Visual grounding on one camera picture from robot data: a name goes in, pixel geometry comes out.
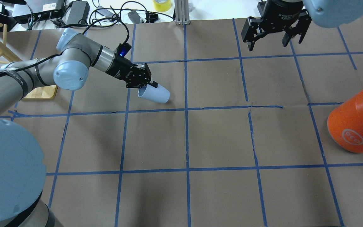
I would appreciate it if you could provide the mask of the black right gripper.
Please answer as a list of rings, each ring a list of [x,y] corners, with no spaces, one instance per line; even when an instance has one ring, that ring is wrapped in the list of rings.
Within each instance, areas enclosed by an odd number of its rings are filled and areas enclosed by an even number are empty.
[[[299,35],[302,43],[312,22],[302,0],[266,0],[257,4],[260,17],[248,17],[242,29],[242,40],[253,51],[257,40],[268,34],[285,32],[282,44]]]

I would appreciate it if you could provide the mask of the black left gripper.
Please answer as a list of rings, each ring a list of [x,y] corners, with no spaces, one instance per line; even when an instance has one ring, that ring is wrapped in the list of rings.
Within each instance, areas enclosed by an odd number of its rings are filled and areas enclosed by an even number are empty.
[[[115,50],[113,61],[105,73],[124,81],[126,88],[129,89],[141,89],[147,85],[157,88],[158,83],[152,81],[152,74],[147,63],[137,65],[125,58],[130,50],[130,44],[119,44]]]

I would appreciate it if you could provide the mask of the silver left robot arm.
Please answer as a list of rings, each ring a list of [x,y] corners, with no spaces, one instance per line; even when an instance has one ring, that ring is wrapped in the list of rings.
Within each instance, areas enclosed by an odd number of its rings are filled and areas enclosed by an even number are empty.
[[[12,110],[15,118],[64,113],[64,108],[43,108],[25,98],[34,89],[58,86],[65,92],[81,89],[90,68],[104,72],[138,89],[139,97],[165,103],[155,92],[162,87],[151,78],[147,64],[137,65],[125,55],[128,43],[115,50],[91,40],[77,29],[66,28],[56,46],[58,53],[28,61],[12,61],[0,69],[0,227],[61,227],[42,201],[46,179],[43,152],[35,137],[23,126],[2,117]]]

